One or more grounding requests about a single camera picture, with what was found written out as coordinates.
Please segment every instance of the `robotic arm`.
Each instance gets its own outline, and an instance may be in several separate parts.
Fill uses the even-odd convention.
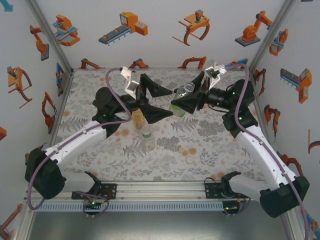
[[[216,84],[220,79],[218,76],[225,72],[224,66],[217,66],[216,69],[209,67],[205,71],[209,77],[204,78],[203,84],[197,90],[182,98],[171,101],[171,104],[180,107],[190,114],[193,114],[196,109],[202,109],[204,104],[228,110],[228,113],[222,116],[225,128],[247,149],[265,178],[265,181],[256,181],[241,175],[240,172],[231,172],[221,179],[222,193],[225,196],[232,196],[236,193],[246,195],[260,202],[265,212],[273,218],[298,206],[298,199],[290,184],[291,182],[293,183],[300,198],[303,200],[309,188],[309,182],[304,176],[297,177],[281,161],[277,153],[267,142],[261,128],[258,126],[258,122],[249,111],[248,105],[255,99],[254,88],[251,82],[248,83],[244,92],[237,117],[240,124],[246,130],[258,136],[262,141],[257,141],[256,138],[243,131],[236,124],[236,105],[245,80],[238,80],[226,90],[221,90],[212,87],[212,85]],[[284,172],[291,181],[290,183],[271,154],[276,156],[277,161],[282,164]]]
[[[147,74],[137,74],[123,67],[121,74],[126,78],[125,91],[128,94],[118,96],[125,107],[133,112],[141,109],[149,124],[156,123],[173,115],[171,111],[161,109],[149,104],[146,97],[147,89],[152,97],[172,94],[172,91],[153,82]],[[89,146],[110,137],[123,121],[116,114],[125,109],[117,101],[111,90],[107,87],[100,88],[92,103],[97,108],[97,114],[81,130],[63,142],[45,150],[35,148],[28,155],[26,162],[25,179],[43,196],[51,199],[60,192],[80,191],[91,195],[99,195],[101,191],[100,180],[92,173],[69,173],[63,171],[63,166],[76,158]],[[31,181],[36,169],[43,166]]]

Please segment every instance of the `bottle cap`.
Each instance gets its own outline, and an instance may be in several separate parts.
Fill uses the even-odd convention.
[[[183,89],[185,90],[186,93],[192,93],[195,89],[195,84],[190,81],[190,82],[187,82],[184,86],[183,86]]]
[[[148,138],[151,136],[151,127],[148,125],[148,124],[145,124],[142,128],[141,128],[141,132],[142,132],[142,135],[145,137],[145,138]]]

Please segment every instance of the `floral tablecloth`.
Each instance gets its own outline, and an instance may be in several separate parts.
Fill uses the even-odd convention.
[[[96,114],[92,102],[96,91],[106,86],[106,71],[75,72],[56,144],[80,130]],[[144,72],[156,83],[171,90],[193,80],[200,73],[185,69],[148,69]],[[221,76],[216,87],[225,89],[244,77],[244,71],[228,71]],[[119,95],[125,94],[125,79],[119,72],[111,73],[109,81]],[[147,95],[151,105],[163,109],[169,109],[173,96],[152,98]],[[249,108],[256,116],[253,104]],[[171,116],[152,124],[156,148],[150,152],[144,151],[140,132],[134,129],[133,122],[124,123],[112,136],[69,162],[65,171],[91,171],[103,181],[202,181],[206,177],[219,180],[232,171],[263,180],[262,173],[246,149],[225,130],[222,115],[205,105],[193,115],[186,113],[182,119]]]

